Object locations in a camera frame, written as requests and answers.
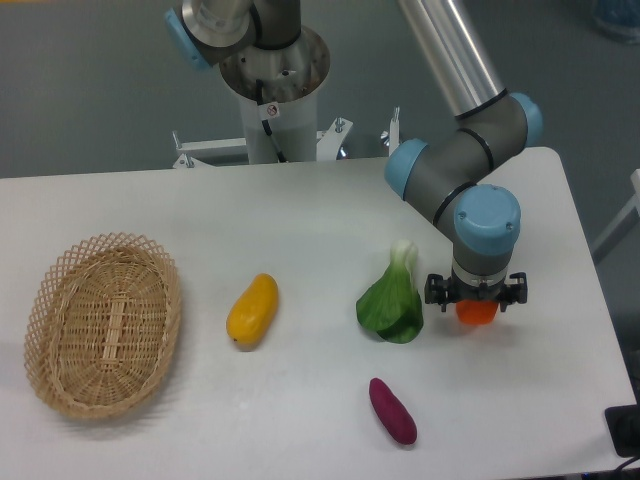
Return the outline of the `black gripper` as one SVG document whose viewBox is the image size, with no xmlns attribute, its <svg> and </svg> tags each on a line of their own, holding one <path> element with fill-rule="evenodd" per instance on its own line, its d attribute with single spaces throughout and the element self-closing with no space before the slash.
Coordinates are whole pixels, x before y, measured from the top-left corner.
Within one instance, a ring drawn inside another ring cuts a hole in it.
<svg viewBox="0 0 640 480">
<path fill-rule="evenodd" d="M 504 313 L 509 306 L 527 303 L 527 275 L 525 272 L 511 274 L 511 283 L 505 282 L 507 270 L 489 276 L 472 275 L 466 271 L 451 271 L 451 277 L 429 274 L 424 287 L 425 303 L 437 304 L 446 312 L 451 304 L 463 300 L 495 301 Z"/>
</svg>

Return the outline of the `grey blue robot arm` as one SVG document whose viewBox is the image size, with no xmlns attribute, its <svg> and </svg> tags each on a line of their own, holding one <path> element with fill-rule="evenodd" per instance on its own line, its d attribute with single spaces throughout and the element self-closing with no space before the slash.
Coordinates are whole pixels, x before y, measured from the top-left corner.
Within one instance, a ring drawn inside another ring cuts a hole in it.
<svg viewBox="0 0 640 480">
<path fill-rule="evenodd" d="M 528 299 L 526 276 L 509 263 L 520 234 L 515 196 L 484 179 L 533 145 L 543 129 L 538 106 L 508 91 L 456 1 L 399 5 L 457 122 L 445 142 L 391 145 L 385 178 L 453 247 L 448 277 L 428 276 L 429 304 Z M 218 68 L 244 107 L 252 163 L 314 161 L 317 115 L 297 114 L 325 82 L 322 38 L 301 22 L 296 1 L 184 1 L 164 16 L 168 33 L 196 69 Z"/>
</svg>

